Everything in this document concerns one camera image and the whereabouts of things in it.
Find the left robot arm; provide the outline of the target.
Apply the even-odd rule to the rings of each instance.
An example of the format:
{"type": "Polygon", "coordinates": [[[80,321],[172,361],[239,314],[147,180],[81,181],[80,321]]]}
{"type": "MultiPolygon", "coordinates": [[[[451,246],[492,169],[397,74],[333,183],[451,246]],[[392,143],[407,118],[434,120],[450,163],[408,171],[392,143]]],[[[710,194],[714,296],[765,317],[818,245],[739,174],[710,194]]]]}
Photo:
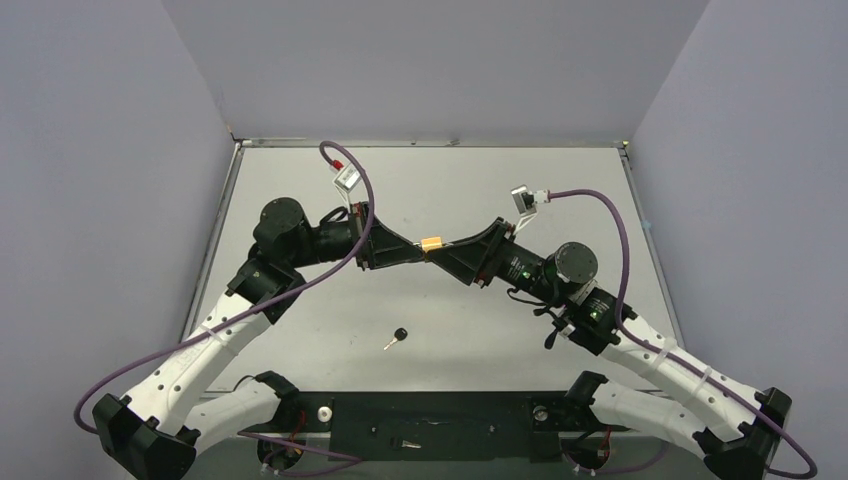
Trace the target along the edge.
{"type": "Polygon", "coordinates": [[[419,262],[422,248],[379,222],[365,228],[370,208],[353,205],[345,219],[309,223],[300,203],[269,202],[254,229],[247,260],[227,284],[184,348],[123,396],[108,394],[93,408],[103,450],[136,479],[181,479],[196,457],[247,428],[291,427],[297,390],[281,375],[264,372],[207,403],[200,396],[248,346],[274,325],[302,292],[299,270],[344,259],[361,244],[364,268],[419,262]]]}

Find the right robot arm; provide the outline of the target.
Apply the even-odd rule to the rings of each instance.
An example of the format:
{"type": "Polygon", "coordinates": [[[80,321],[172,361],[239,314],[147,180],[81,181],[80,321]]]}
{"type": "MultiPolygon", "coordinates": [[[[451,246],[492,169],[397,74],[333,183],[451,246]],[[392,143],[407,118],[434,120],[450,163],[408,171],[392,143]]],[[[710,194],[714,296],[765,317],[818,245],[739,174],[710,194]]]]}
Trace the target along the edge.
{"type": "Polygon", "coordinates": [[[564,400],[578,427],[595,421],[651,435],[703,461],[720,479],[762,479],[783,442],[791,400],[777,388],[758,390],[714,370],[660,333],[623,300],[597,286],[597,260],[571,242],[541,256],[520,246],[513,225],[440,244],[424,240],[423,258],[464,284],[499,279],[533,297],[553,317],[552,340],[565,338],[663,391],[658,397],[585,371],[564,400]]]}

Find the black-headed key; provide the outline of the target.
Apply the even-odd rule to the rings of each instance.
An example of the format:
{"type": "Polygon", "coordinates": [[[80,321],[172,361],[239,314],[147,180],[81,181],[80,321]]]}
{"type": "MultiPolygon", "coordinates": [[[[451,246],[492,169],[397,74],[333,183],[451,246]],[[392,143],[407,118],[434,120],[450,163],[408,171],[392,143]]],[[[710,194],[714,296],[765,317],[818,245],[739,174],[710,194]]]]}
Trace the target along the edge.
{"type": "Polygon", "coordinates": [[[405,328],[403,328],[403,327],[397,328],[393,333],[392,339],[384,346],[383,350],[387,351],[393,345],[395,345],[395,344],[397,344],[401,341],[404,341],[407,338],[407,336],[408,336],[408,331],[405,328]]]}

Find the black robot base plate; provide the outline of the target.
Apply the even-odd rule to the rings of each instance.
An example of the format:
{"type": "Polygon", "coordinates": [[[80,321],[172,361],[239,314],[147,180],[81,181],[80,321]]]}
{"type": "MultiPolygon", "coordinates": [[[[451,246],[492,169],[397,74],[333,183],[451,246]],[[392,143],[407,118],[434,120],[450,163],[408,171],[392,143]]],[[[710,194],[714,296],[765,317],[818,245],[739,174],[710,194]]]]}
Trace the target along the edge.
{"type": "Polygon", "coordinates": [[[367,461],[555,461],[563,439],[605,430],[563,391],[301,392],[256,433],[326,434],[330,450],[367,461]],[[390,438],[421,449],[392,450],[390,438]]]}

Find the small brass padlock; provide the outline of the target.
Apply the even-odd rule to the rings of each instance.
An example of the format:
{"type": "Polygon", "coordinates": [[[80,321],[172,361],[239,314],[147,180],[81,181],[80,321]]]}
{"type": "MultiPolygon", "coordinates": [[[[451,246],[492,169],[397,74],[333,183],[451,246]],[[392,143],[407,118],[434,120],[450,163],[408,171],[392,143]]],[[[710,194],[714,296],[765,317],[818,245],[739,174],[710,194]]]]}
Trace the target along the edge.
{"type": "Polygon", "coordinates": [[[416,242],[415,245],[424,253],[428,253],[433,250],[440,249],[444,246],[444,242],[441,237],[434,236],[423,238],[419,242],[416,242]]]}

